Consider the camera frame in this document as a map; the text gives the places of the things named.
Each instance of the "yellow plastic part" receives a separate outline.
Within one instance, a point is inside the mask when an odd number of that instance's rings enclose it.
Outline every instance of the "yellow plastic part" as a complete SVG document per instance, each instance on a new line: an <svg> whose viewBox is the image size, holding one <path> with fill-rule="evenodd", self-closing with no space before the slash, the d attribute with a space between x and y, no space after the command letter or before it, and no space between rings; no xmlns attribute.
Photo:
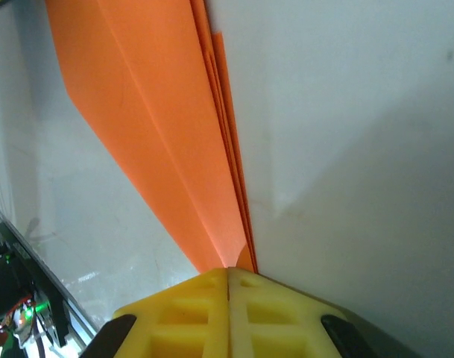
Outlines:
<svg viewBox="0 0 454 358"><path fill-rule="evenodd" d="M116 358L341 358L321 316L341 311L240 268L118 310L137 317Z"/></svg>
<svg viewBox="0 0 454 358"><path fill-rule="evenodd" d="M116 358L227 358L227 270L217 268L116 311L137 320Z"/></svg>
<svg viewBox="0 0 454 358"><path fill-rule="evenodd" d="M341 311L258 274L228 269L234 358L341 358L321 316Z"/></svg>

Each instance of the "orange paper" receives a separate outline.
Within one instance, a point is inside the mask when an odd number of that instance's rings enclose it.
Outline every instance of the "orange paper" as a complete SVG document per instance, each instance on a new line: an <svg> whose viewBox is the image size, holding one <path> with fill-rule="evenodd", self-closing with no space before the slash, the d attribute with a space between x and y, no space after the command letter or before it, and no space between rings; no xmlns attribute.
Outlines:
<svg viewBox="0 0 454 358"><path fill-rule="evenodd" d="M234 266L247 244L245 214L201 45L211 44L203 2L46 5L85 120L199 271Z"/></svg>
<svg viewBox="0 0 454 358"><path fill-rule="evenodd" d="M240 262L246 263L239 265L242 269L249 269L250 263L253 266L254 272L258 272L258 266L256 264L256 254L255 254L255 245L253 242L253 230L251 227L250 220L250 211L248 209L248 198L247 191L245 187L245 177L243 175L243 165L242 165L242 156L240 153L240 144L238 135L236 132L236 123L235 123L235 113L233 111L233 100L230 91L230 81L228 78L228 68L227 68L227 58L224 52L224 42L223 37L220 33L214 34L212 36L213 48L215 51L215 59L217 63L217 73L218 73L218 82L219 87L222 92L222 103L224 105L224 114L220 116L220 119L224 119L224 126L227 135L227 155L231 157L229 160L230 163L230 172L233 179L233 185L236 191L237 201L239 203L240 213L242 215L243 228L245 230L245 236L247 240L247 247L249 252L249 259L247 254L241 254Z"/></svg>

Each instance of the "cable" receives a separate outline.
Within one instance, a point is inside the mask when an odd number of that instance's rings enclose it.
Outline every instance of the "cable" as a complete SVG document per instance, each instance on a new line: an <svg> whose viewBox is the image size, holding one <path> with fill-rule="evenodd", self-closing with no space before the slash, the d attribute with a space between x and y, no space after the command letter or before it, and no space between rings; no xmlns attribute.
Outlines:
<svg viewBox="0 0 454 358"><path fill-rule="evenodd" d="M36 310L34 310L34 315L33 315L33 336L36 337L36 346L38 347L38 354L40 355L40 358L46 358L46 353L45 353L45 345L42 343L42 337L40 335L40 330L38 329L38 318L36 314Z"/></svg>

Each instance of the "white wall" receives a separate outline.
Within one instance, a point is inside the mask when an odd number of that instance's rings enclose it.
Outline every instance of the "white wall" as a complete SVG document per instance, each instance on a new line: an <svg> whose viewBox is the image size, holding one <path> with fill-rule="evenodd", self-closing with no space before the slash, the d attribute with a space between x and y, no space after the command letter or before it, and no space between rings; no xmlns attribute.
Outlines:
<svg viewBox="0 0 454 358"><path fill-rule="evenodd" d="M454 357L454 1L208 1L260 271Z"/></svg>

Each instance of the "green led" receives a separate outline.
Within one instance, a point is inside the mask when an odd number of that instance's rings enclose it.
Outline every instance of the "green led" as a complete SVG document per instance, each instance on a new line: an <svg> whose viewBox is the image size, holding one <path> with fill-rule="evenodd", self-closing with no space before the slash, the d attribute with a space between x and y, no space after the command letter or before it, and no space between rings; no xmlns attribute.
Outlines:
<svg viewBox="0 0 454 358"><path fill-rule="evenodd" d="M45 310L46 308L48 308L48 302L45 302L43 304L38 304L36 306L36 312L41 312L41 311Z"/></svg>
<svg viewBox="0 0 454 358"><path fill-rule="evenodd" d="M31 318L31 317L33 317L33 309L28 308L28 309L25 311L25 317L26 317L26 318Z"/></svg>

